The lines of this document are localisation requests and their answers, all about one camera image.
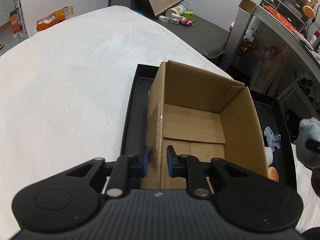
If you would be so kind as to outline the grey plush mouse toy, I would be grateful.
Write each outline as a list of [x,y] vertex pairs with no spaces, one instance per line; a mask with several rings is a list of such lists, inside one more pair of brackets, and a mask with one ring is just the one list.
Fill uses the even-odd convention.
[[299,123],[296,141],[298,160],[307,168],[319,168],[319,120],[312,117]]

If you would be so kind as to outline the white soft pad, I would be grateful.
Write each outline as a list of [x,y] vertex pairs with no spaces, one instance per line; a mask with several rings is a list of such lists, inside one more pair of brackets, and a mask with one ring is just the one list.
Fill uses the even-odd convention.
[[265,147],[265,157],[267,166],[270,166],[273,163],[273,151],[270,147]]

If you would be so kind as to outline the plush hamburger toy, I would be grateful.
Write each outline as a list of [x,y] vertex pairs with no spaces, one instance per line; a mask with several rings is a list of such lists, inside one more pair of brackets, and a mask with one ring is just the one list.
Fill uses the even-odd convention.
[[276,168],[270,166],[268,167],[267,171],[268,171],[268,179],[276,182],[279,181],[279,174]]

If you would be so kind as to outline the brown cardboard box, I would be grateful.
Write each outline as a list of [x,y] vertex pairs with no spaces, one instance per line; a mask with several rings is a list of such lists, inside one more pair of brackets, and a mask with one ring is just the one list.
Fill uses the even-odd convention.
[[168,172],[167,147],[209,162],[221,158],[267,176],[263,135],[241,82],[175,61],[162,62],[149,90],[143,189],[185,189]]

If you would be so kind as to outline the black shallow tray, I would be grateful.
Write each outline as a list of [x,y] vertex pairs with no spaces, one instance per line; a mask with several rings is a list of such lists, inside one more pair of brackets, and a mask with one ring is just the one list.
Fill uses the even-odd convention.
[[[121,155],[139,153],[145,144],[148,92],[156,77],[157,66],[138,64],[133,78],[129,103],[124,124]],[[250,91],[261,129],[270,127],[274,135],[280,135],[280,148],[273,153],[274,167],[279,175],[279,182],[293,189],[297,188],[295,162],[290,136],[277,99]]]

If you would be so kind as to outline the blue denim fabric doll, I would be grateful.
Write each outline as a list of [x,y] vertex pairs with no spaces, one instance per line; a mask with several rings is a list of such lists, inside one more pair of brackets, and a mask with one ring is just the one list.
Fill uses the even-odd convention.
[[281,149],[281,135],[279,134],[274,134],[272,131],[271,127],[267,126],[265,127],[263,131],[263,135],[267,141],[268,147],[274,152],[275,148]]

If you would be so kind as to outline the white metal rack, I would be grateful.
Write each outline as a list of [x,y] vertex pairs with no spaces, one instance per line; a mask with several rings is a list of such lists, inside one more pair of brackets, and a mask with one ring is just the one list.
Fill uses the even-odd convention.
[[319,108],[315,104],[312,87],[308,87],[308,79],[305,75],[298,76],[278,97],[277,100],[283,103],[293,93],[296,93],[311,116],[319,119]]

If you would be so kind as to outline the white tote bag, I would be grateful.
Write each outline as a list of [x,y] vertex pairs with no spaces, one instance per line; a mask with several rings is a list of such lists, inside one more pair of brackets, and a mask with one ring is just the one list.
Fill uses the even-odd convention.
[[283,50],[275,46],[263,46],[260,51],[254,51],[249,88],[261,94],[273,95],[288,53],[288,46]]

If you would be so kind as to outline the red plastic basket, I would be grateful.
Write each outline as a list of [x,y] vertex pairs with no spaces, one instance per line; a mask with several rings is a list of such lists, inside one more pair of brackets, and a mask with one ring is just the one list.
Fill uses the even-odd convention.
[[239,57],[246,56],[249,52],[256,50],[259,45],[259,40],[256,37],[253,37],[253,41],[248,40],[243,37],[238,45],[236,50],[236,55]]

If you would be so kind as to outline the red patterned packet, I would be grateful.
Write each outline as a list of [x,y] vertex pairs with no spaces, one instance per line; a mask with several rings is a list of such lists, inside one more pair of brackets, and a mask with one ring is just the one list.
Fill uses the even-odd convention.
[[282,14],[280,14],[276,9],[269,5],[263,5],[263,8],[268,11],[271,15],[273,15],[279,22],[282,23],[287,29],[290,31],[298,31],[298,29],[292,24],[292,21],[289,20],[287,17],[284,17]]

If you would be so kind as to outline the orange plush on organizer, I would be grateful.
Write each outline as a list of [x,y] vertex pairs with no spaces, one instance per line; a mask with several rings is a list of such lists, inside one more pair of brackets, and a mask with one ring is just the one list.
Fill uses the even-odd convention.
[[307,18],[313,19],[316,16],[315,11],[312,9],[312,7],[310,7],[308,5],[304,5],[302,7],[302,12]]

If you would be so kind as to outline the pink small toy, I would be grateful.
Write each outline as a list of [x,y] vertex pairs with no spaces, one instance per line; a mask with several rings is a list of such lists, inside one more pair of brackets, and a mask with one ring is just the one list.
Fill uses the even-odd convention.
[[193,25],[193,21],[191,19],[182,17],[180,19],[180,24],[183,25],[183,26],[191,27]]

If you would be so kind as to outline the grey drawer organizer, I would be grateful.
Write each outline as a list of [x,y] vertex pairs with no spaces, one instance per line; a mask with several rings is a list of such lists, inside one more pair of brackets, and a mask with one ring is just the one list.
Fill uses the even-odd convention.
[[276,9],[291,20],[299,32],[306,27],[309,20],[302,12],[302,7],[306,5],[302,0],[261,0],[260,5],[269,5]]

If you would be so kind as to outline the white round canister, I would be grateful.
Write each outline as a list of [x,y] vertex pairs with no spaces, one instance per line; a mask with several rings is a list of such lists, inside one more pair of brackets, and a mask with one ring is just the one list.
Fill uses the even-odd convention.
[[166,11],[165,16],[170,18],[172,14],[178,14],[180,16],[184,16],[184,13],[188,11],[188,7],[184,3],[180,3],[175,7],[170,8]]

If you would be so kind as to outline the orange cardboard box on floor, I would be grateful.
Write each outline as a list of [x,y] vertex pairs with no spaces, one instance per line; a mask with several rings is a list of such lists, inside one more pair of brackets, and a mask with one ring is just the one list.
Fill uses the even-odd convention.
[[36,22],[36,30],[43,31],[74,16],[73,6],[63,7]]

